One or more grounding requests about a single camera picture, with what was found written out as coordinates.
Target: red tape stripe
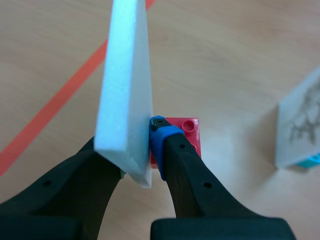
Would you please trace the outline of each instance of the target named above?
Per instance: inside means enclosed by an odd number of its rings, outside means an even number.
[[[148,9],[154,2],[155,0],[145,0],[145,8]],[[31,121],[0,152],[0,176],[8,170],[57,112],[59,112],[88,77],[97,69],[105,59],[106,50],[107,41],[104,41]]]

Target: lego stud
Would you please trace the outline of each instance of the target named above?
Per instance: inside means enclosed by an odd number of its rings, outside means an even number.
[[[196,130],[195,122],[191,120],[184,121],[182,123],[182,130],[186,136],[191,135]]]
[[[191,146],[193,147],[193,149],[194,149],[195,151],[197,151],[196,145],[194,145],[194,144],[191,143]]]

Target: wooden floor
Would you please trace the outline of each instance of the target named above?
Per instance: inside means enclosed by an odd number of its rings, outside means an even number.
[[[0,1],[0,150],[108,35],[111,0]],[[199,117],[202,158],[246,207],[320,235],[320,168],[276,169],[276,107],[320,63],[318,0],[157,0],[148,10],[154,115]],[[0,177],[0,202],[73,155],[94,134],[98,68]],[[175,215],[152,189],[116,188],[99,239],[149,239]]]

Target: blue object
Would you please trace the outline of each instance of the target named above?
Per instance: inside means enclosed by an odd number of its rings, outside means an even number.
[[[156,130],[152,129],[152,122],[154,119],[164,119],[163,116],[154,116],[150,119],[149,124],[149,146],[151,153],[154,157],[154,160],[158,166],[161,178],[165,181],[164,178],[164,169],[163,169],[163,151],[164,151],[164,142],[165,139],[171,135],[175,134],[185,134],[183,130],[174,125],[159,126]]]
[[[319,164],[320,164],[320,153],[306,158],[304,161],[298,163],[297,166],[309,169]]]

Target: white block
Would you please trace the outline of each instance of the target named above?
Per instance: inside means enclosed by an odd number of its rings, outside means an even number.
[[[114,0],[94,149],[145,188],[152,107],[145,1]]]
[[[301,163],[320,152],[320,67],[279,104],[275,164]]]

